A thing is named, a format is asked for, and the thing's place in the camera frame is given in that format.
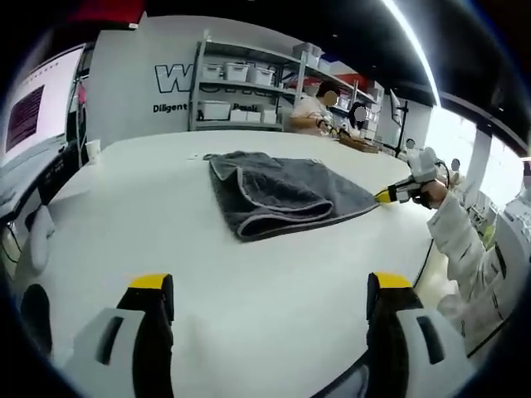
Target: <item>folded towel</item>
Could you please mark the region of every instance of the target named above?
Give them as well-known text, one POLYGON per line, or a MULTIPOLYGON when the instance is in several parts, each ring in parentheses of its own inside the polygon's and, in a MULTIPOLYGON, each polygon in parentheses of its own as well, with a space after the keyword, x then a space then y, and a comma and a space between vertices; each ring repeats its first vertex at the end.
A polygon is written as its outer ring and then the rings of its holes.
POLYGON ((378 206, 370 192, 315 160, 244 152, 204 159, 223 216, 241 240, 328 226, 378 206))

